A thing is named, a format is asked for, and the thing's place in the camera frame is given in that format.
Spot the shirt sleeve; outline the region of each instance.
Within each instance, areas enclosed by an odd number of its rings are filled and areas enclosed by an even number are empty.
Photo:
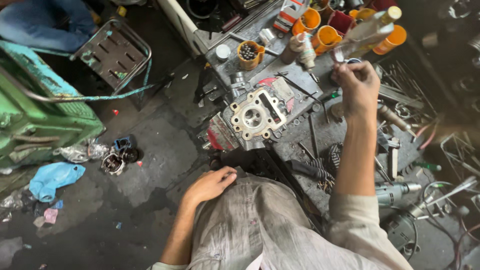
[[[185,265],[169,265],[163,262],[156,262],[154,265],[147,268],[147,270],[186,270],[188,264]]]
[[[413,270],[380,228],[376,196],[334,194],[329,202],[332,222],[328,240],[395,270]]]

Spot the man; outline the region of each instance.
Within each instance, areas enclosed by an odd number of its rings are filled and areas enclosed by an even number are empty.
[[[34,48],[75,52],[96,28],[81,0],[0,0],[0,9],[0,36]],[[65,14],[68,31],[56,29]]]
[[[151,270],[412,270],[379,227],[373,160],[380,80],[368,62],[336,65],[333,79],[343,89],[347,134],[328,241],[311,230],[286,186],[255,176],[230,186],[236,171],[224,167],[187,189]]]

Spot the power drill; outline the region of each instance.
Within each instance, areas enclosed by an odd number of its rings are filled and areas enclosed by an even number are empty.
[[[425,201],[420,200],[413,203],[380,223],[380,227],[387,232],[388,239],[396,249],[401,250],[407,244],[414,242],[413,222],[416,218],[424,215],[423,210],[431,201],[433,201],[433,197],[429,196],[425,198]]]
[[[421,190],[421,185],[414,182],[375,183],[375,193],[380,208],[393,206],[404,194],[419,190]]]

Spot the blue jeans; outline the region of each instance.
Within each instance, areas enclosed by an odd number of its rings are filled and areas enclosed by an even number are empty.
[[[63,10],[69,30],[55,29]],[[23,0],[0,11],[0,36],[17,44],[75,52],[93,34],[95,24],[81,0]]]

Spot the right hand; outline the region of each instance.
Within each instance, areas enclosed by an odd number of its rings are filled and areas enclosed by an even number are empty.
[[[196,206],[218,197],[236,178],[237,170],[228,166],[218,171],[204,172],[187,189],[182,202],[193,203]]]
[[[347,120],[352,116],[376,119],[380,79],[370,62],[335,64],[332,79],[342,87]]]

